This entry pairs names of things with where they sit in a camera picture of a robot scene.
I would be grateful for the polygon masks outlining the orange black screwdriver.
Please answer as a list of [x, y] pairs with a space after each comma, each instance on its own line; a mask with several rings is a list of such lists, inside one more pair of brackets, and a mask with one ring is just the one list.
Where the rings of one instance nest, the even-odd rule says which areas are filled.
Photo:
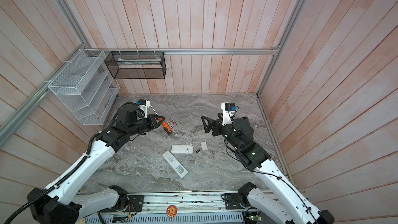
[[165, 122], [165, 121], [162, 122], [162, 128], [165, 130], [165, 132], [166, 132], [168, 135], [170, 135], [170, 134], [173, 133], [171, 127], [170, 127], [169, 124], [168, 124], [167, 122]]

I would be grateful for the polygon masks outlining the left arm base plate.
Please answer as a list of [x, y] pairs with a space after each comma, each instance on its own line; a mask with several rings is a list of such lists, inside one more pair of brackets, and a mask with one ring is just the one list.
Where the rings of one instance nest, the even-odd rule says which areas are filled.
[[143, 209], [144, 195], [128, 195], [127, 200], [122, 205], [118, 204], [112, 208], [101, 210], [102, 213], [122, 212], [122, 213], [138, 213]]

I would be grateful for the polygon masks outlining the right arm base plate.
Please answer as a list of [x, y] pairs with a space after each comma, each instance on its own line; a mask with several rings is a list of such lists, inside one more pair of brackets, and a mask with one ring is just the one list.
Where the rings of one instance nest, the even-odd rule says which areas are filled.
[[247, 209], [250, 207], [246, 196], [240, 193], [225, 193], [221, 195], [221, 198], [226, 209]]

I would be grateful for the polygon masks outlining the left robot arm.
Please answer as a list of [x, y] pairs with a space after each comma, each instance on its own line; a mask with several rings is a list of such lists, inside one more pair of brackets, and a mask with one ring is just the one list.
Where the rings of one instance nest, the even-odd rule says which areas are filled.
[[28, 194], [33, 219], [40, 224], [74, 224], [106, 208], [126, 209], [127, 191], [116, 185], [86, 198], [76, 195], [123, 145], [162, 125], [165, 117], [148, 114], [149, 108], [145, 100], [123, 104], [108, 127], [90, 139], [87, 151], [70, 168], [44, 189], [34, 188]]

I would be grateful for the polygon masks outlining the white remote with label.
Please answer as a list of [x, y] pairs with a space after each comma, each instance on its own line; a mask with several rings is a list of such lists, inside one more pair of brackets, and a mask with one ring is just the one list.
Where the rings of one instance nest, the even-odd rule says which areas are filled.
[[162, 157], [172, 167], [172, 169], [178, 174], [180, 178], [184, 178], [188, 171], [181, 165], [181, 163], [173, 156], [169, 151], [166, 151]]

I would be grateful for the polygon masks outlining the white battery cover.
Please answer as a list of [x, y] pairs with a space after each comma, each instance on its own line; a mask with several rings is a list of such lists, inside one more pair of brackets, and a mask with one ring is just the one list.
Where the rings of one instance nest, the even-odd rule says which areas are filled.
[[201, 142], [201, 149], [202, 150], [208, 150], [208, 146], [206, 142]]

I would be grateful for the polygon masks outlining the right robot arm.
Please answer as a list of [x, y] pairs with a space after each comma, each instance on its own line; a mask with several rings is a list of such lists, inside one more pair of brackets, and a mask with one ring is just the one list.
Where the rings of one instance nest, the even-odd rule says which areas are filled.
[[258, 176], [277, 197], [266, 196], [253, 183], [240, 187], [244, 202], [260, 210], [278, 224], [332, 224], [335, 218], [328, 210], [310, 203], [284, 176], [266, 150], [254, 140], [254, 129], [247, 117], [223, 124], [222, 119], [202, 118], [205, 133], [222, 136], [237, 160]]

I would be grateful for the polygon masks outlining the white remote control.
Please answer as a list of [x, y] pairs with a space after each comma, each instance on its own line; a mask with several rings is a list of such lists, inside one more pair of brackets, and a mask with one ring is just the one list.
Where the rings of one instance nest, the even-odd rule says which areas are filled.
[[172, 154], [191, 155], [191, 154], [193, 154], [193, 146], [191, 146], [191, 145], [172, 145], [171, 153]]

